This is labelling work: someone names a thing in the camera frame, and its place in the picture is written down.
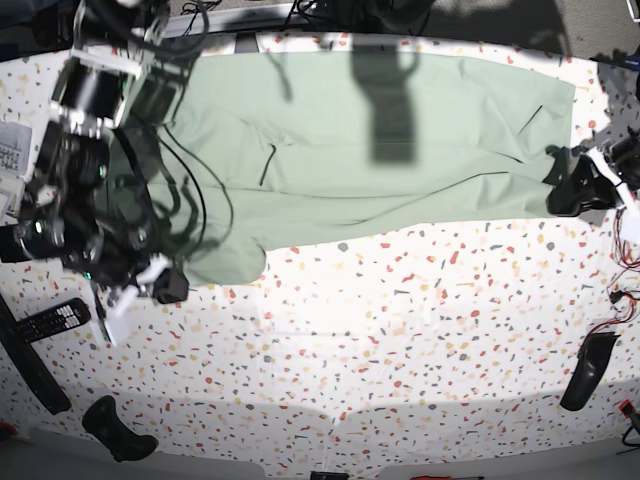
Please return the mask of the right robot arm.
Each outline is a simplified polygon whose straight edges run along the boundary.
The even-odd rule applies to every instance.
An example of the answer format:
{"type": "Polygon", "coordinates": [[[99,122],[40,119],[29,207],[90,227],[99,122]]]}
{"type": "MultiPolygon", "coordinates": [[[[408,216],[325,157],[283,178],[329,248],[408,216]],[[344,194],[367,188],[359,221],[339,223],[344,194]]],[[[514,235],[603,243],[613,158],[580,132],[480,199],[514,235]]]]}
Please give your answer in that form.
{"type": "Polygon", "coordinates": [[[2,262],[58,259],[100,287],[131,288],[135,296],[147,290],[161,304],[186,300],[188,280],[161,251],[161,221],[123,131],[153,62],[197,50],[163,45],[169,18],[166,1],[79,2],[69,59],[51,96],[52,118],[18,220],[1,229],[2,262]],[[97,204],[113,142],[131,170],[115,182],[133,194],[137,220],[97,204]]]}

